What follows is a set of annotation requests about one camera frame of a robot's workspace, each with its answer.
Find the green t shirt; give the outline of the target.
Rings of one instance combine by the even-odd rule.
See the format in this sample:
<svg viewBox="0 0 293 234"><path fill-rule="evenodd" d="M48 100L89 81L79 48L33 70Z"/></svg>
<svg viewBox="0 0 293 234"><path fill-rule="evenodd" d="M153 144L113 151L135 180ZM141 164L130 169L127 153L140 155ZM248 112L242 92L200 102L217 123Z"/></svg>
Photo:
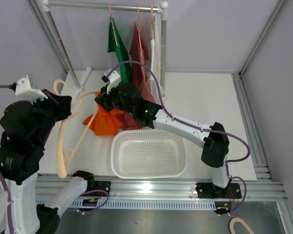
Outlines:
<svg viewBox="0 0 293 234"><path fill-rule="evenodd" d="M129 60L129 54L127 49L124 46L124 43L121 39L121 36L117 30L116 23L115 25L115 32L117 36L118 46L115 45L114 35L112 31L112 25L111 22L109 24L109 31L108 31L108 48L107 52L111 53L114 52L117 57L117 61L119 63L123 61ZM132 83L132 67L130 63L125 63L120 65L120 75L121 75L121 82L119 83L119 86L126 84L126 83Z"/></svg>

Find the pink t shirt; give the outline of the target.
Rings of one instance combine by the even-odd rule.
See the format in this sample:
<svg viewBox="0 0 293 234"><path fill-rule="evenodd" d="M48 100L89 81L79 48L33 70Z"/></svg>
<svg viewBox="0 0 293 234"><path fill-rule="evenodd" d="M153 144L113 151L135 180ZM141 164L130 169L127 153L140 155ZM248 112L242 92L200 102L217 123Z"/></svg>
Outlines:
<svg viewBox="0 0 293 234"><path fill-rule="evenodd" d="M131 55L132 60L138 61L144 64L145 59L148 60L149 57L148 57L148 49L144 43L142 36L141 36L141 43L142 43L142 49L144 52L144 58L141 58L139 54L138 32L137 32L137 21L136 21L134 23L133 38L132 38L129 54ZM147 86L147 74L146 74L146 69L144 66L140 66L136 63L132 64L132 80L136 88L142 93L142 96L144 99L151 102L155 102ZM121 127L122 130L137 130L142 128L142 126L136 123L133 120L132 116L127 113L124 113L122 122L124 124Z"/></svg>

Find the white t shirt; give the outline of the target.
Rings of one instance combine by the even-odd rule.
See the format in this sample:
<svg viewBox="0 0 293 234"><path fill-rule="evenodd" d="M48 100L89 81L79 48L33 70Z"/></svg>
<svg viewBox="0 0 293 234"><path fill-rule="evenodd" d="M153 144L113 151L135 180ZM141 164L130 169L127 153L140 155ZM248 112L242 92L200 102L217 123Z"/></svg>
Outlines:
<svg viewBox="0 0 293 234"><path fill-rule="evenodd" d="M159 37L159 30L158 25L156 22L156 17L154 16L154 23L155 23L155 40L151 39L151 33L150 33L150 21L149 21L149 30L148 30L148 55L149 55L149 62L150 62L150 69L153 72L153 74L156 76L160 92L161 92L161 98L162 101L165 101L167 99L167 96L160 84L161 82L161 42ZM157 104L160 103L159 93L157 90L156 82L153 78L153 76L148 73L147 78L147 86Z"/></svg>

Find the beige wooden hanger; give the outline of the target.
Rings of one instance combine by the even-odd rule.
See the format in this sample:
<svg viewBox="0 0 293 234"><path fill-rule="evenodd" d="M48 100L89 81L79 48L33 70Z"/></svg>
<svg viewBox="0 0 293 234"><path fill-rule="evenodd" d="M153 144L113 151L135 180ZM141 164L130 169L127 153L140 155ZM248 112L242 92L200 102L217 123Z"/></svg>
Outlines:
<svg viewBox="0 0 293 234"><path fill-rule="evenodd" d="M82 135L80 136L76 146L74 148L70 149L71 150L70 155L65 151L65 149L63 147L65 124L68 120L73 119L74 117L76 117L78 115L78 113L82 107L83 99L85 96L96 95L97 93L98 92L92 91L92 92L84 93L81 96L79 96L78 98L76 98L71 103L71 107L74 107L78 103L79 106L78 106L77 110L72 115L70 115L67 119L61 121L60 128L58 131L58 136L57 136L57 144L56 144L56 164L57 164L57 171L58 171L59 178L66 178L67 177L66 168L67 168L67 166L70 165L71 161L75 157L75 154L76 154L79 146L81 145L87 131L89 130L90 125L92 124L96 113L93 113L89 123L85 127L85 130L83 131Z"/></svg>

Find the pink hanger of green shirt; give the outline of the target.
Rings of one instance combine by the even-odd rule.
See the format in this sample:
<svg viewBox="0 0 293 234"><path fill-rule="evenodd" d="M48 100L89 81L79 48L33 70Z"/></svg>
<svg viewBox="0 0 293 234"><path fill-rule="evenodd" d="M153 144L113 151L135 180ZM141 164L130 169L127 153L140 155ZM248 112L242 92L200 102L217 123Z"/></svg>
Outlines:
<svg viewBox="0 0 293 234"><path fill-rule="evenodd" d="M110 6L109 2L108 2L108 8L109 8L109 12L110 12L110 22L111 22L111 25L112 25L112 31L113 31L113 35L114 35L115 45L117 47L118 46L118 41L117 41L117 36L116 36L116 32L115 32L114 18L113 18L113 15L112 15L112 9L111 9L111 6Z"/></svg>

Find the beige hanger of white shirt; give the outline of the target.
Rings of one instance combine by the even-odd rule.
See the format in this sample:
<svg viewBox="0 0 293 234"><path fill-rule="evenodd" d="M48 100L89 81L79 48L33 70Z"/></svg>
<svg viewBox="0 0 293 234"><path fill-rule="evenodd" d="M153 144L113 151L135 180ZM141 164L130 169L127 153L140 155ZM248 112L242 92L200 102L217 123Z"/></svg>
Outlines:
<svg viewBox="0 0 293 234"><path fill-rule="evenodd" d="M150 33L151 39L155 40L155 23L154 23L154 2L151 2L151 10L150 10Z"/></svg>

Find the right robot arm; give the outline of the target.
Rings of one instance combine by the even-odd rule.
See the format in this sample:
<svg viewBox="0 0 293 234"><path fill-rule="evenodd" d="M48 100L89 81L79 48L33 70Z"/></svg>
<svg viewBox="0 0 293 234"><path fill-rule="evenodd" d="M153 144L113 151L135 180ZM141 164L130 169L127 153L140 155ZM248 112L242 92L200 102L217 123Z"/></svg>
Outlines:
<svg viewBox="0 0 293 234"><path fill-rule="evenodd" d="M141 126L173 133L202 148L201 161L214 170L211 186L214 197L230 194L232 179L225 165L230 141L222 124L204 125L178 119L163 106L144 99L142 93L129 83L111 90L103 87L95 101L107 112L113 109L123 111Z"/></svg>

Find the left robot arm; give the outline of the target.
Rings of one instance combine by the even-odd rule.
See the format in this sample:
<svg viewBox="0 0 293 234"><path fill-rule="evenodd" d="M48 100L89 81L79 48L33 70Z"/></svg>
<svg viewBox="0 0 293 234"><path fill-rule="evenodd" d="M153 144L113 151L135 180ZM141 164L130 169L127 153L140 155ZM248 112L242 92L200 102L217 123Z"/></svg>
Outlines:
<svg viewBox="0 0 293 234"><path fill-rule="evenodd" d="M53 199L36 203L39 162L55 123L71 115L70 96L48 91L46 98L20 100L6 107L0 120L0 180L8 193L7 234L53 234L71 203L82 195L103 195L94 175L77 171Z"/></svg>

